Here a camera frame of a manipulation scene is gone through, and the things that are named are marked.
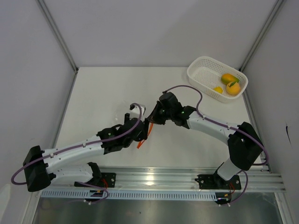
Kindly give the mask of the clear orange zip top bag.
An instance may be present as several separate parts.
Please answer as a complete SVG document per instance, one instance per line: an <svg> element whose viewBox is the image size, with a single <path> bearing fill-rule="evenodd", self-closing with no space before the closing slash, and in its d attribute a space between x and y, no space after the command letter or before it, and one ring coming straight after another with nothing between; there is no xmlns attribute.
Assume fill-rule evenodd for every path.
<svg viewBox="0 0 299 224"><path fill-rule="evenodd" d="M137 142L136 148L139 149L148 139L154 124L145 118L145 112L145 105L133 103L124 115L124 123L114 126L116 136L123 134L116 140L121 147L127 148L133 142Z"/></svg>

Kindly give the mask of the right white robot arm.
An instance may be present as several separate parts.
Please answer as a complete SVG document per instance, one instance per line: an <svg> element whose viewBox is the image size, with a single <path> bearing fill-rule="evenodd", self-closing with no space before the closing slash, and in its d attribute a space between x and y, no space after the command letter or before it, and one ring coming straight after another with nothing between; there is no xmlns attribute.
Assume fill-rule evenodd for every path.
<svg viewBox="0 0 299 224"><path fill-rule="evenodd" d="M248 171L263 151L263 145L250 123L223 123L210 116L200 115L196 108L182 106L171 92L160 96L148 119L157 125L164 125L170 120L177 126L203 132L225 143L229 158L218 167L213 177L214 185L218 188L229 185L230 179L237 173Z"/></svg>

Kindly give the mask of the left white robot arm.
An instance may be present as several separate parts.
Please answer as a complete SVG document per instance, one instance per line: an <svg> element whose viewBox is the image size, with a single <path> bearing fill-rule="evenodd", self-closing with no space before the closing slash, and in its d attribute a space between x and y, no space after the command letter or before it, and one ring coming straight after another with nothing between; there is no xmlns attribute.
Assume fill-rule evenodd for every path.
<svg viewBox="0 0 299 224"><path fill-rule="evenodd" d="M96 135L63 148L41 149L32 147L23 162L27 190L36 192L47 188L58 180L81 187L84 183L99 186L102 173L97 163L89 162L79 168L71 163L83 158L102 156L128 148L133 142L148 137L150 121L125 114L123 124L99 131Z"/></svg>

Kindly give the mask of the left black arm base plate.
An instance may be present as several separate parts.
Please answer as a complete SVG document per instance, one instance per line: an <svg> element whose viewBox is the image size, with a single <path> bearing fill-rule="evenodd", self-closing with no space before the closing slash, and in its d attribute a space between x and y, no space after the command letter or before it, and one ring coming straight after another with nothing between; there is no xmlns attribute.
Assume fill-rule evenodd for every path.
<svg viewBox="0 0 299 224"><path fill-rule="evenodd" d="M102 188L114 188L115 182L116 173L101 173L101 178L93 177L91 180L85 183Z"/></svg>

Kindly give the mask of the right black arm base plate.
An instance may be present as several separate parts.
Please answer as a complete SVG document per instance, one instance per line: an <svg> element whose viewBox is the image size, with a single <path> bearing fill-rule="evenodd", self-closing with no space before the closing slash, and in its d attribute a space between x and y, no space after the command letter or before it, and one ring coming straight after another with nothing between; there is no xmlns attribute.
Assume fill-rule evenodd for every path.
<svg viewBox="0 0 299 224"><path fill-rule="evenodd" d="M241 181L238 175L234 175L230 180L222 179L218 174L199 174L194 179L198 183L200 189L216 189L216 190L241 190Z"/></svg>

